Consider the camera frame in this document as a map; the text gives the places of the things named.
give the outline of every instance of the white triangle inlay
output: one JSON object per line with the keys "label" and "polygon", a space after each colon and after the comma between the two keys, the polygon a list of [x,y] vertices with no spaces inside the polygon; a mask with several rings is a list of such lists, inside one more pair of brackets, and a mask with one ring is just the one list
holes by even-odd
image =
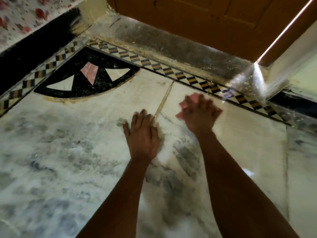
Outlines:
{"label": "white triangle inlay", "polygon": [[122,69],[105,69],[111,78],[112,81],[117,80],[118,78],[121,78],[123,75],[125,75],[130,69],[129,68],[122,68]]}
{"label": "white triangle inlay", "polygon": [[47,88],[56,89],[56,90],[62,90],[62,91],[71,91],[74,81],[74,75],[70,76],[67,79],[64,79],[63,81],[51,84],[46,86]]}

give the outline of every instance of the pink triangle inlay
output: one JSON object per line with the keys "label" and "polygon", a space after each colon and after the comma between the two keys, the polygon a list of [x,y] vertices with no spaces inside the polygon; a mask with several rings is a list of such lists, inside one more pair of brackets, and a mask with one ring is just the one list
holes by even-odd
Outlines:
{"label": "pink triangle inlay", "polygon": [[93,85],[98,71],[98,66],[87,62],[86,65],[81,69],[82,74],[88,79],[88,81]]}

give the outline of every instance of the black marble inlay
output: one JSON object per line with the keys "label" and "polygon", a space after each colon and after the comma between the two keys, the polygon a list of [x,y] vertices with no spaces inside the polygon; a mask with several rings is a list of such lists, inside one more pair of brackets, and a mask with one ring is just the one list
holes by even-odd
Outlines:
{"label": "black marble inlay", "polygon": [[[99,67],[93,85],[90,84],[88,79],[81,72],[81,69],[85,66],[85,64],[87,64],[87,62]],[[112,81],[106,71],[106,68],[129,68],[130,70],[122,77]],[[89,47],[84,47],[59,69],[57,69],[57,71],[50,75],[43,83],[41,83],[34,92],[54,98],[80,98],[93,96],[117,87],[130,77],[134,76],[139,69],[140,68],[137,66],[108,56],[107,54],[93,50]],[[71,91],[62,91],[46,87],[65,80],[72,75],[74,75],[74,80]]]}
{"label": "black marble inlay", "polygon": [[286,94],[281,91],[274,97],[270,98],[269,101],[274,104],[278,104],[285,108],[291,109],[292,111],[298,112],[300,114],[304,114],[312,118],[317,118],[317,103],[305,98]]}
{"label": "black marble inlay", "polygon": [[2,71],[7,69],[0,95],[73,40],[70,25],[79,16],[78,8],[71,9],[0,54]]}

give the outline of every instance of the marble floor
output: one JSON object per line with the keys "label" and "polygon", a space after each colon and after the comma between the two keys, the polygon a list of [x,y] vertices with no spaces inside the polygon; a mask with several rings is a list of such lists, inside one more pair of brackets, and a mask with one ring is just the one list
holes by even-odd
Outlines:
{"label": "marble floor", "polygon": [[[59,80],[59,98],[47,92],[48,78],[2,116],[0,237],[75,237],[121,177],[130,158],[121,126],[142,108],[156,114],[161,147],[145,175],[137,237],[221,237],[201,150],[175,117],[184,96],[199,91],[130,71],[107,71],[111,85],[81,97],[81,77],[72,87]],[[224,110],[214,127],[220,142],[301,237],[316,237],[316,137],[210,98]]]}

